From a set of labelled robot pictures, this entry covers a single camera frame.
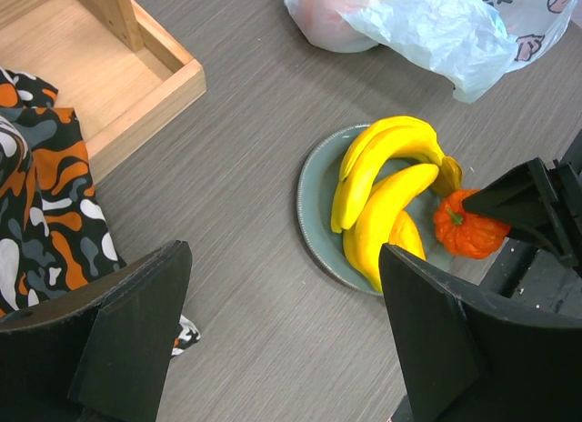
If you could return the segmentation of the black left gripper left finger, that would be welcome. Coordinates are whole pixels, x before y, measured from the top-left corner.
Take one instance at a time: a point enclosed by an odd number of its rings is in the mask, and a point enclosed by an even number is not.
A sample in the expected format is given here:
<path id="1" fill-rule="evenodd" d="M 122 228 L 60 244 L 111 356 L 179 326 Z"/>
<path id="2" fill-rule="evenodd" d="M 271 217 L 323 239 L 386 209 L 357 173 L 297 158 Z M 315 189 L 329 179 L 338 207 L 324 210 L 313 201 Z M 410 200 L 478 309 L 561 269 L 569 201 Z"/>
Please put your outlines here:
<path id="1" fill-rule="evenodd" d="M 154 421 L 192 254 L 172 241 L 1 319 L 4 421 Z"/>

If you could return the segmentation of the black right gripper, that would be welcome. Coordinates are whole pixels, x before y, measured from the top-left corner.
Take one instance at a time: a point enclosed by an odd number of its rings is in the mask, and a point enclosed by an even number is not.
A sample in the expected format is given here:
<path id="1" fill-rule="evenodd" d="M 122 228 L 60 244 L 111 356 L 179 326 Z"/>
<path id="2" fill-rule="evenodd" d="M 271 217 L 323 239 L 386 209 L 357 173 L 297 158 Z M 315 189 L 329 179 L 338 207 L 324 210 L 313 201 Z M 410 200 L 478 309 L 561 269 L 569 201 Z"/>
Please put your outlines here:
<path id="1" fill-rule="evenodd" d="M 533 158 L 462 202 L 468 213 L 510 226 L 564 267 L 581 273 L 581 136 L 551 166 Z"/>

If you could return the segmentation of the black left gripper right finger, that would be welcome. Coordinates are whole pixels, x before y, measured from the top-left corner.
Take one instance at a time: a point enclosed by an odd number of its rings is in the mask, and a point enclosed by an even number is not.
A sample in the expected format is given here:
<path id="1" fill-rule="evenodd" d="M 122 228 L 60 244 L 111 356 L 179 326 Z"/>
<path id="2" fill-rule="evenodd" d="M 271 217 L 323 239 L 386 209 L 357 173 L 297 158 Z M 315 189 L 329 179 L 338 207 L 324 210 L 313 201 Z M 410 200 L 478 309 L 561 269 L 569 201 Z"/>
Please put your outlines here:
<path id="1" fill-rule="evenodd" d="M 578 421 L 581 321 L 525 306 L 398 246 L 379 256 L 415 421 Z"/>

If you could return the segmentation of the orange fake fruit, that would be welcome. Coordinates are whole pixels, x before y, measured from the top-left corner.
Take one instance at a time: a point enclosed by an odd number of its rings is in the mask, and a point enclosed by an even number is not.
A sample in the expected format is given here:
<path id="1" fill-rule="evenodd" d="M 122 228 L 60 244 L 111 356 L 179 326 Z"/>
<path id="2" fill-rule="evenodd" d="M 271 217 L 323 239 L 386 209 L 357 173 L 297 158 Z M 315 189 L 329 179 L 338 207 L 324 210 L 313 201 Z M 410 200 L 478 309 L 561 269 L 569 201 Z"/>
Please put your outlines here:
<path id="1" fill-rule="evenodd" d="M 455 191 L 440 203 L 433 216 L 436 238 L 453 256 L 486 258 L 503 245 L 511 230 L 507 224 L 463 208 L 463 201 L 476 192 Z"/>

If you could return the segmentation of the yellow fake banana bunch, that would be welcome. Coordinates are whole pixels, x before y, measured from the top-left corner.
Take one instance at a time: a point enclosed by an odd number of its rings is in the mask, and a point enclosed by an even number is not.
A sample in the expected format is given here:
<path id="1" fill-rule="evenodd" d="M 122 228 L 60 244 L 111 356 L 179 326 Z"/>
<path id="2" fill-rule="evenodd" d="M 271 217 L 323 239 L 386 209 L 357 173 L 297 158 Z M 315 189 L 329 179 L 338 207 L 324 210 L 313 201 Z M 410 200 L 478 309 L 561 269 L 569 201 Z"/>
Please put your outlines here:
<path id="1" fill-rule="evenodd" d="M 379 254 L 398 214 L 428 188 L 441 197 L 460 189 L 463 170 L 444 153 L 437 132 L 413 116 L 380 119 L 345 152 L 331 210 L 349 264 L 382 292 Z"/>

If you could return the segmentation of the light blue cartoon plastic bag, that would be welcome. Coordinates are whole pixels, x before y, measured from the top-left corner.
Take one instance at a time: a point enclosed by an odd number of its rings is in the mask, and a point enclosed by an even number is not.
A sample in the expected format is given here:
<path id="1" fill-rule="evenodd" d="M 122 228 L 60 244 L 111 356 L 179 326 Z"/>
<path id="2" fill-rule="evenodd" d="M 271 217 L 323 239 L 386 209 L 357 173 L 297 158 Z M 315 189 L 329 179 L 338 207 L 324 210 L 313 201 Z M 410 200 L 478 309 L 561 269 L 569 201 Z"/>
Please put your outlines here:
<path id="1" fill-rule="evenodd" d="M 564 35 L 579 0 L 283 0 L 307 41 L 334 53 L 379 45 L 477 101 Z"/>

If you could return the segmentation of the orange camouflage patterned garment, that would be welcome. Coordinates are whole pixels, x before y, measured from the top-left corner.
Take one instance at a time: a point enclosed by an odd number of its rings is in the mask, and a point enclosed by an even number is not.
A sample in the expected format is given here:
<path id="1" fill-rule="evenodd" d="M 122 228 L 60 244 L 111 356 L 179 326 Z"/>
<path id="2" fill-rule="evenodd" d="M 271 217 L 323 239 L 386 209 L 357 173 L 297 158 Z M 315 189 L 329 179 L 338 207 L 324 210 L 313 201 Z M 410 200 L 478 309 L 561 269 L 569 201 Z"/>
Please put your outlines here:
<path id="1" fill-rule="evenodd" d="M 58 90 L 1 71 L 1 313 L 125 266 L 97 202 L 81 126 Z"/>

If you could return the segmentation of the wooden clothes rack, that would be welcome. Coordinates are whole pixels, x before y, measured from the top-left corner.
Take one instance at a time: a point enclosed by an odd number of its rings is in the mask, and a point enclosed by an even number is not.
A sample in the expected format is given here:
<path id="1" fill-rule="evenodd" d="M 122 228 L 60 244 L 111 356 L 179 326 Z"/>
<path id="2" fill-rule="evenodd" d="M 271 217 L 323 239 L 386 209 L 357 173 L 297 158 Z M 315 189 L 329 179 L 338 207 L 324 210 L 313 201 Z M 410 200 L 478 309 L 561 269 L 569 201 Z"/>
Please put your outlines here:
<path id="1" fill-rule="evenodd" d="M 1 65 L 74 108 L 95 181 L 206 92 L 203 67 L 135 0 L 1 0 Z"/>

